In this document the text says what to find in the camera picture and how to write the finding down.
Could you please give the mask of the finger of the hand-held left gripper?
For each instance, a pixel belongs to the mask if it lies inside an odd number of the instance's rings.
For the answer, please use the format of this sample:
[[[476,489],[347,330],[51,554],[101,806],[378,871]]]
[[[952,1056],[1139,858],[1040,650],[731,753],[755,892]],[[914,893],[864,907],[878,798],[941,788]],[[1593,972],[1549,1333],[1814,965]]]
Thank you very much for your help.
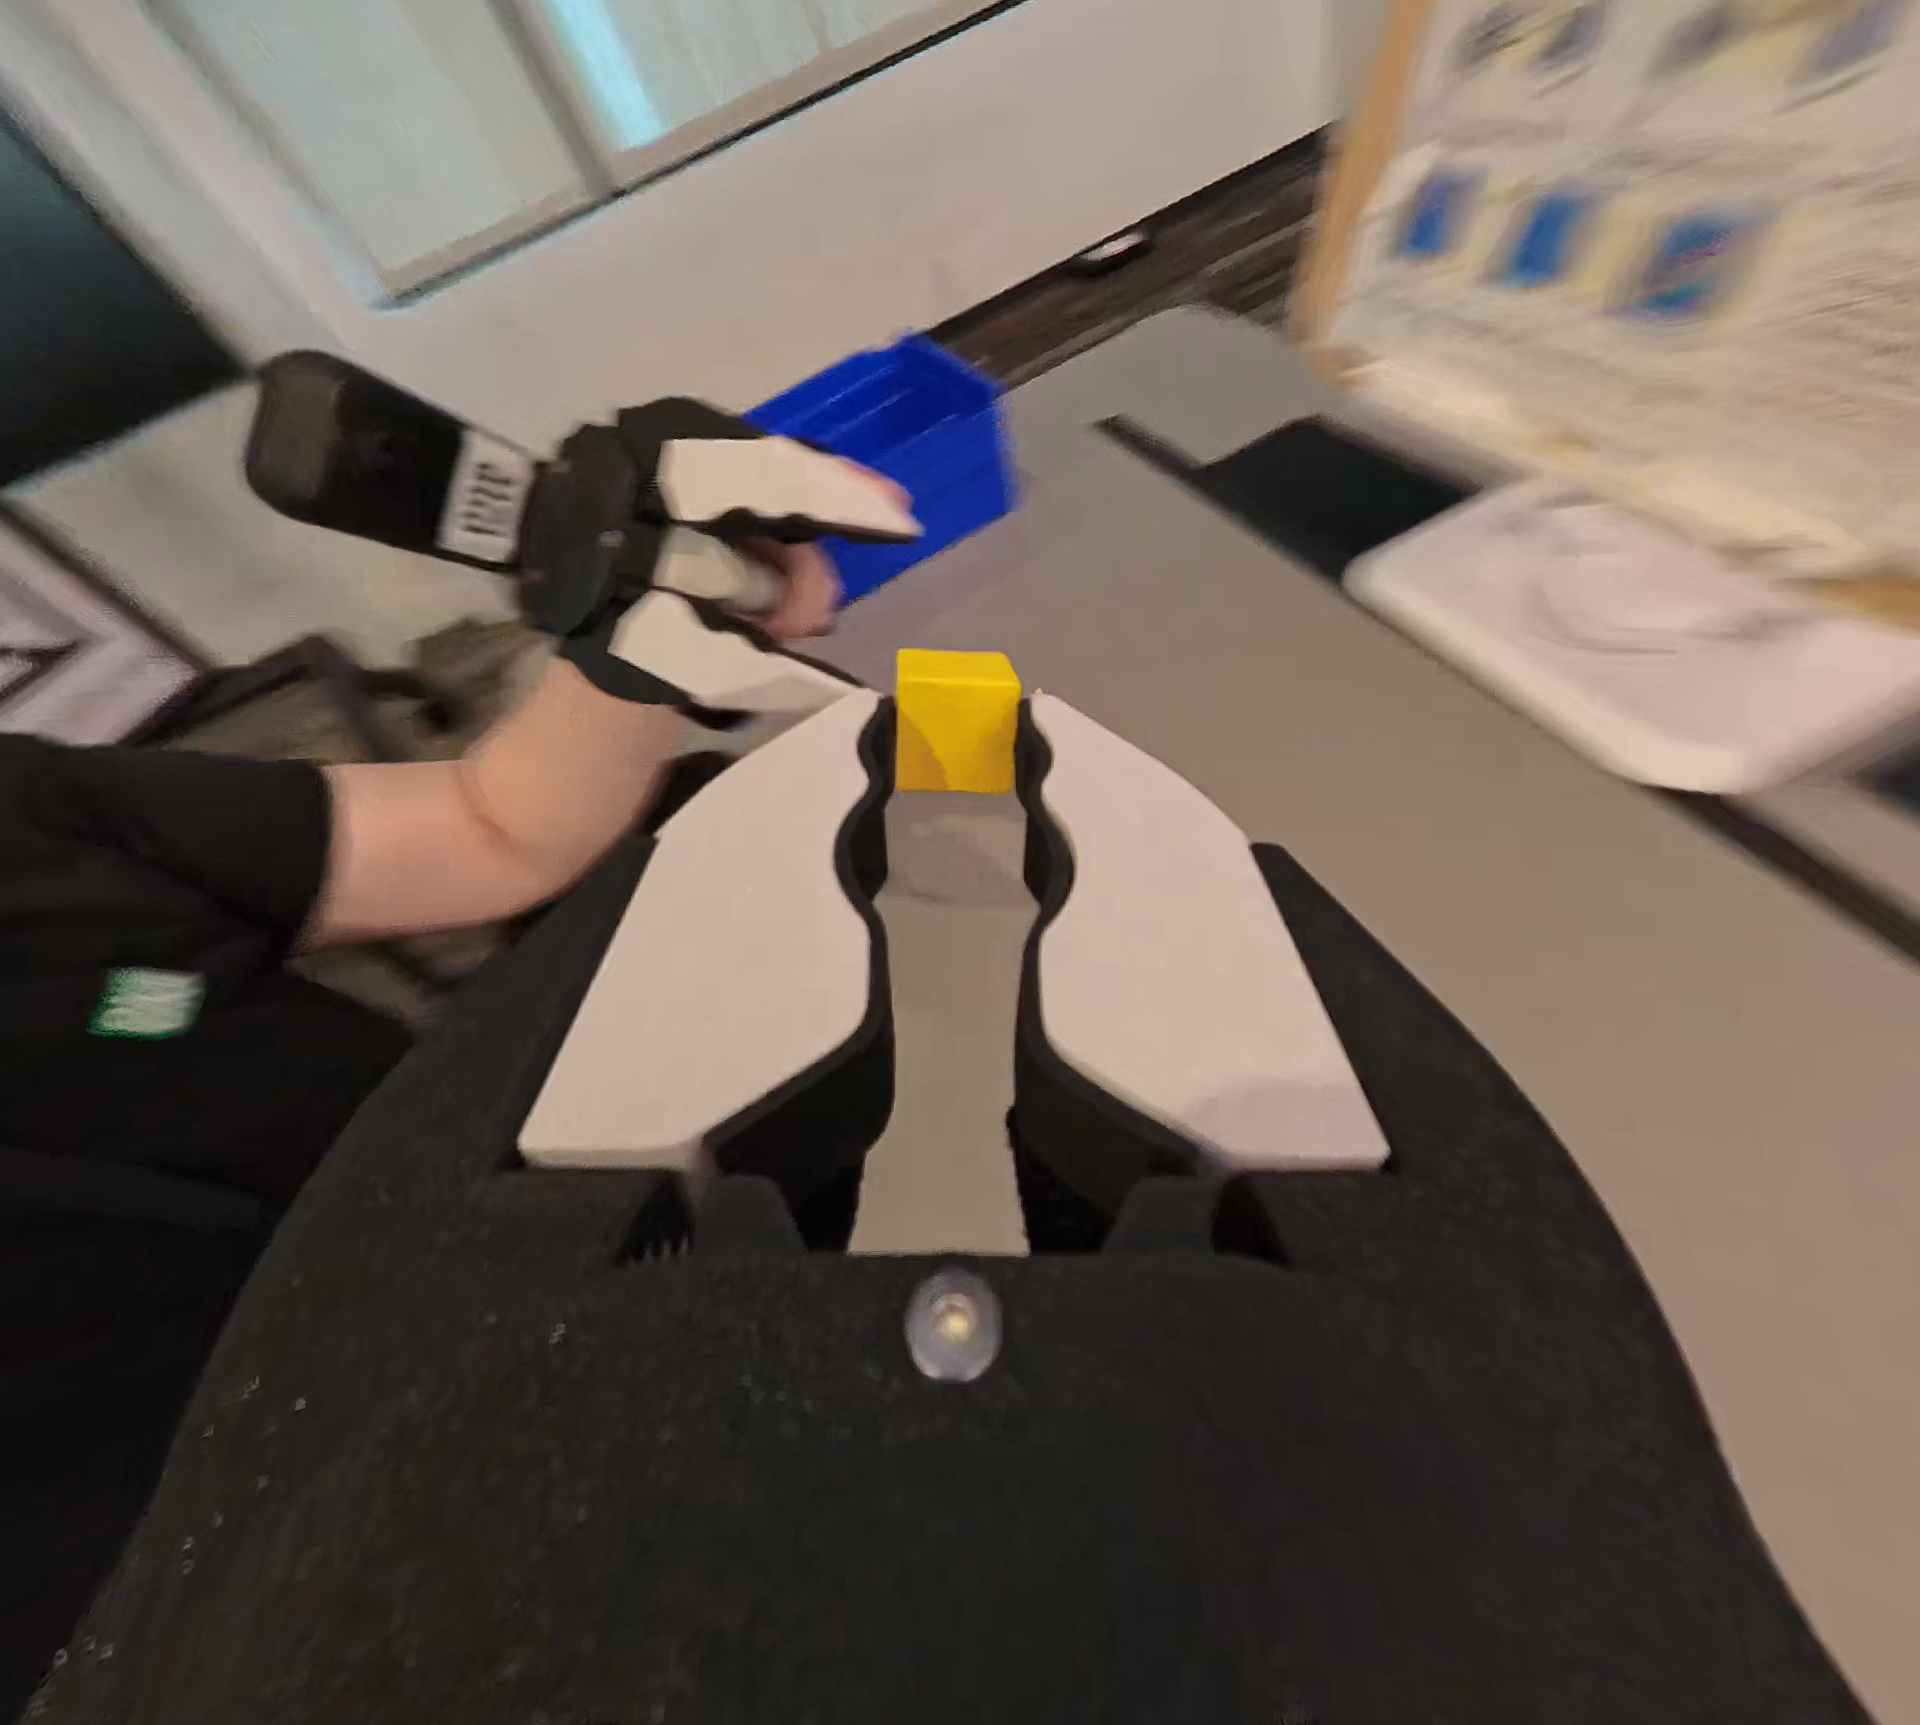
[[[907,497],[868,469],[799,441],[668,441],[652,475],[665,522],[743,545],[914,545]]]
[[[707,602],[648,592],[606,636],[606,692],[689,721],[809,721],[861,683]]]

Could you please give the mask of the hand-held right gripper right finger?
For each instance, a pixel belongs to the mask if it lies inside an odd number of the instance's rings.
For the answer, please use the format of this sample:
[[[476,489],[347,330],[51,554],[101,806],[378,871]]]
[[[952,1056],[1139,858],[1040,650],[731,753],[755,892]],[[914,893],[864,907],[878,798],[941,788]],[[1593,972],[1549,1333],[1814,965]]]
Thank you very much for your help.
[[[1151,1182],[1374,1179],[1391,1144],[1253,840],[1186,776],[1034,692],[1012,1179],[1030,1252],[1099,1252]]]

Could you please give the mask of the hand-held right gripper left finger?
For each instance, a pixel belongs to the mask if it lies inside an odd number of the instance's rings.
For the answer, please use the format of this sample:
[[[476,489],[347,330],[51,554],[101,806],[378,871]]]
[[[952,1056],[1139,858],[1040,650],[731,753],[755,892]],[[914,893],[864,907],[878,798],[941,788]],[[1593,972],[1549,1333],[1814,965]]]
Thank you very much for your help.
[[[763,1179],[805,1249],[850,1246],[896,1106],[892,769],[892,700],[854,689],[648,827],[521,1169]]]

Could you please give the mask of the blue plastic bin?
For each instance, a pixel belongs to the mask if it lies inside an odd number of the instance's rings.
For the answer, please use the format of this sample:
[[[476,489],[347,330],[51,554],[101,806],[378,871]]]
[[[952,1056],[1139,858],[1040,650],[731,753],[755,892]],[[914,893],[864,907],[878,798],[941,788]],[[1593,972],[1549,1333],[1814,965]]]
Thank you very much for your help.
[[[914,545],[827,540],[848,606],[1015,507],[998,386],[925,337],[850,353],[746,410],[768,435],[822,445],[901,489]]]

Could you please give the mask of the yellow wooden cube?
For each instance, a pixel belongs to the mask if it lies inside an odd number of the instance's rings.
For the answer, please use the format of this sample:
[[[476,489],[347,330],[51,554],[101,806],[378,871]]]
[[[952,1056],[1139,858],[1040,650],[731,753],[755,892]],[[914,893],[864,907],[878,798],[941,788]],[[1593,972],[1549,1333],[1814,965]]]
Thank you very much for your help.
[[[896,794],[1008,797],[1020,682],[1002,654],[896,654]]]

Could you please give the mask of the person's left forearm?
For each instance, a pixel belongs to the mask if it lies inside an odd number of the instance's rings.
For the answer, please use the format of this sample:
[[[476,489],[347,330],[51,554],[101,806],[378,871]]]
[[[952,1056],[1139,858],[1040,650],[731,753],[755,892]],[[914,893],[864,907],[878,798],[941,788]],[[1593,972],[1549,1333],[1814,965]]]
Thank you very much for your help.
[[[461,757],[323,769],[323,874],[298,948],[484,928],[563,897],[643,819],[683,731],[668,706],[550,658]]]

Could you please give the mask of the person's left hand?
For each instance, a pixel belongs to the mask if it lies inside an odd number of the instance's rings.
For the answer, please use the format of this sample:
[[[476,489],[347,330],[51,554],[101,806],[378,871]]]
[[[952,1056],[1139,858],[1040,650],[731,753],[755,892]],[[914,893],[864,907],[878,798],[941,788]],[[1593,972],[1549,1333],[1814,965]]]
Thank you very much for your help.
[[[752,540],[750,554],[777,580],[777,601],[759,613],[774,643],[826,636],[838,613],[838,578],[820,545]]]

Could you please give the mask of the white partition panel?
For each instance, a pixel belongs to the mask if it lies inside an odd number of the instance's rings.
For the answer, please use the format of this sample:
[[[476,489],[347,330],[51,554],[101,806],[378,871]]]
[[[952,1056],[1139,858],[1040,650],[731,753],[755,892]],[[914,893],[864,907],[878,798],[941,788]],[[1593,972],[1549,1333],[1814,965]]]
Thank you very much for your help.
[[[526,445],[655,395],[743,412],[1327,127],[1328,17],[1026,0],[409,305],[315,263],[268,348]]]

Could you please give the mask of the black desk flap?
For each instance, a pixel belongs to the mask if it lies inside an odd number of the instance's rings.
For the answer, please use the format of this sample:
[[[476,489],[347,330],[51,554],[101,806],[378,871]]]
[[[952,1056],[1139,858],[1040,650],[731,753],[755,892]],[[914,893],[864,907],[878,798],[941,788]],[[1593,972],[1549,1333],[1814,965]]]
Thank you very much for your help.
[[[1456,477],[1321,421],[1296,421],[1200,466],[1191,484],[1328,585],[1339,585],[1359,559],[1475,497]]]

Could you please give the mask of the framed printed marker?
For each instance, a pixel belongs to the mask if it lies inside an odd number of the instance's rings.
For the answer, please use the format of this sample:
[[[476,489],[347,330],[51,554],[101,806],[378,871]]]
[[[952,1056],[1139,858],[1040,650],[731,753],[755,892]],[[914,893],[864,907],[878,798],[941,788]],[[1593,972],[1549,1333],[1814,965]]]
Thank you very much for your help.
[[[2,504],[2,734],[132,742],[165,722],[207,668],[147,608]]]

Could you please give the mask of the black wall screen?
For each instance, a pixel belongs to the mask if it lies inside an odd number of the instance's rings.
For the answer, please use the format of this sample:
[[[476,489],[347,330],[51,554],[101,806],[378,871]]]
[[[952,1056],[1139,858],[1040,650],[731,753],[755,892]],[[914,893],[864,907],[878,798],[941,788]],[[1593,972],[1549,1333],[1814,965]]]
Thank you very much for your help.
[[[247,374],[4,109],[2,489]]]

